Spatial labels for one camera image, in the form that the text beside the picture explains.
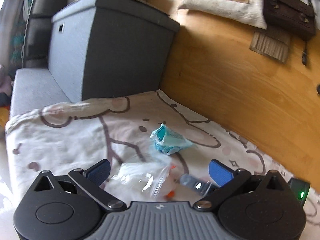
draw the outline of brown leather bag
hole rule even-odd
[[[305,41],[316,35],[315,12],[300,0],[264,0],[263,15],[267,24],[282,27]]]

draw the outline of wood panel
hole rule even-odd
[[[237,132],[320,190],[320,33],[293,38],[286,65],[249,50],[255,28],[207,13],[177,10],[181,0],[148,0],[181,24],[161,89]]]

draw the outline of star print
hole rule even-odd
[[[157,206],[156,206],[156,209],[159,209],[159,210],[164,209],[164,205],[162,205],[162,204],[157,205]]]
[[[229,161],[230,161],[232,167],[238,167],[239,168],[239,165],[237,164],[236,161],[231,161],[231,160],[229,160]]]

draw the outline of yellow object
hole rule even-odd
[[[0,107],[0,126],[5,127],[6,123],[9,121],[9,111],[5,107]]]

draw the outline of teal plastic package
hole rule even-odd
[[[193,145],[188,139],[171,130],[164,124],[161,124],[159,129],[154,130],[151,133],[150,138],[154,140],[155,148],[167,155],[174,154]]]

